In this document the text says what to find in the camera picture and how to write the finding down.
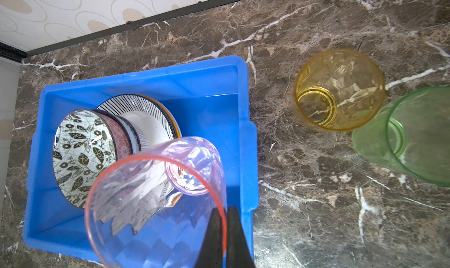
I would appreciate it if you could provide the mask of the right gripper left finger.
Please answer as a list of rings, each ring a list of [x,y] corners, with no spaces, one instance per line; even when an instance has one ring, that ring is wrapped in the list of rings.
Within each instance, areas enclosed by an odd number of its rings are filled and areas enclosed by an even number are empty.
[[[223,226],[215,208],[210,216],[205,238],[194,268],[221,268],[223,264]]]

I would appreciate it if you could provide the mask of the black striped rim white plate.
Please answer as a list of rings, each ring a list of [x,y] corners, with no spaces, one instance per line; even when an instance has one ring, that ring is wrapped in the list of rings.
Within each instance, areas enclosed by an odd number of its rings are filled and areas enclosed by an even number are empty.
[[[130,121],[138,133],[141,151],[175,139],[164,114],[143,95],[115,96],[100,104],[97,109]]]

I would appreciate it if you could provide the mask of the blue floral white bowl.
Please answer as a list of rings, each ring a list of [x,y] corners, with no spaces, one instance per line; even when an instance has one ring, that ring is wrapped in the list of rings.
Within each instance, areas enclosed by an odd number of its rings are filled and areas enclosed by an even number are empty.
[[[116,116],[105,111],[102,111],[102,113],[104,113],[106,116],[110,116],[124,129],[130,141],[132,154],[136,154],[141,151],[141,142],[138,133],[130,121],[121,116]]]

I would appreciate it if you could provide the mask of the green translucent cup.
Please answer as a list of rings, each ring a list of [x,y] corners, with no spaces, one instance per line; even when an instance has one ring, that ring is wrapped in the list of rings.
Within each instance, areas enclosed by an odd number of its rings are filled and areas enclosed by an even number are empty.
[[[419,89],[390,102],[352,132],[352,143],[375,164],[449,187],[449,86]]]

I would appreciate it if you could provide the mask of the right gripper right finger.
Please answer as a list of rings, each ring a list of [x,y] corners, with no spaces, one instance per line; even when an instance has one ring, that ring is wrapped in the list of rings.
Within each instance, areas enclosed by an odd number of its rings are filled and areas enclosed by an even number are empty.
[[[230,206],[227,209],[227,268],[255,268],[242,228],[239,211]]]

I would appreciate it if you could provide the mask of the red leaf pattern bowl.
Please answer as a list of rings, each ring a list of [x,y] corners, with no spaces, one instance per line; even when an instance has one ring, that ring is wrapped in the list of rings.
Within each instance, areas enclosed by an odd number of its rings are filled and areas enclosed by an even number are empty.
[[[74,110],[59,124],[53,142],[57,186],[70,204],[84,209],[97,177],[131,154],[126,129],[112,115],[100,110]]]

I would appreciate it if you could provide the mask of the dotted yellow rim plate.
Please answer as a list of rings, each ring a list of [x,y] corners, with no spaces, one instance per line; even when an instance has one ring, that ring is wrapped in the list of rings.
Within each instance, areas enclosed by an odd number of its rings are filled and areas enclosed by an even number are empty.
[[[178,122],[176,121],[173,114],[161,102],[159,102],[153,98],[147,97],[147,96],[145,96],[145,98],[147,98],[150,102],[152,102],[153,104],[158,106],[159,110],[161,110],[161,112],[164,114],[166,120],[169,123],[173,137],[175,139],[181,138],[182,133],[181,133],[180,127],[178,125]]]

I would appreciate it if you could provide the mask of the pink translucent cup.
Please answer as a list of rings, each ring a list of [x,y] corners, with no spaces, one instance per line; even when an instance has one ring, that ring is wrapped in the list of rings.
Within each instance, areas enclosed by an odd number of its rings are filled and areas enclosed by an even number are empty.
[[[84,220],[108,268],[192,268],[212,211],[227,243],[224,168],[208,140],[183,137],[115,162],[90,188]]]

